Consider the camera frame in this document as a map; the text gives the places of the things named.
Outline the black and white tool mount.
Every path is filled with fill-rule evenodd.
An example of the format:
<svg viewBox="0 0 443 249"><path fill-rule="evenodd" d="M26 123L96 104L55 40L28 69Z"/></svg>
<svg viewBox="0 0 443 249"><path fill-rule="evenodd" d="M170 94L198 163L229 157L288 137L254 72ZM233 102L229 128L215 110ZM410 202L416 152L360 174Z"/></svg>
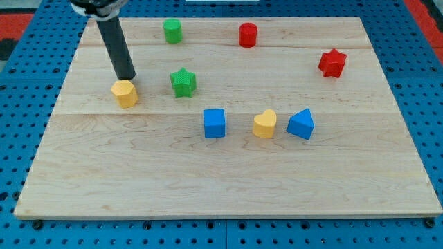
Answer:
<svg viewBox="0 0 443 249"><path fill-rule="evenodd" d="M117 17L129 0L70 0L72 9L79 15L96 21L108 21Z"/></svg>

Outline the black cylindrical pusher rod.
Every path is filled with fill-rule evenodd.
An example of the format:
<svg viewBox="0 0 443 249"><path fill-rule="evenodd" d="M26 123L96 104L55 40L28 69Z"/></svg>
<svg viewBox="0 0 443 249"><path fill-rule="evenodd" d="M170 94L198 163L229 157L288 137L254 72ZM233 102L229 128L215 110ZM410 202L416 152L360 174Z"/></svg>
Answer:
<svg viewBox="0 0 443 249"><path fill-rule="evenodd" d="M97 22L109 59L119 80L131 80L136 76L131 55L118 17Z"/></svg>

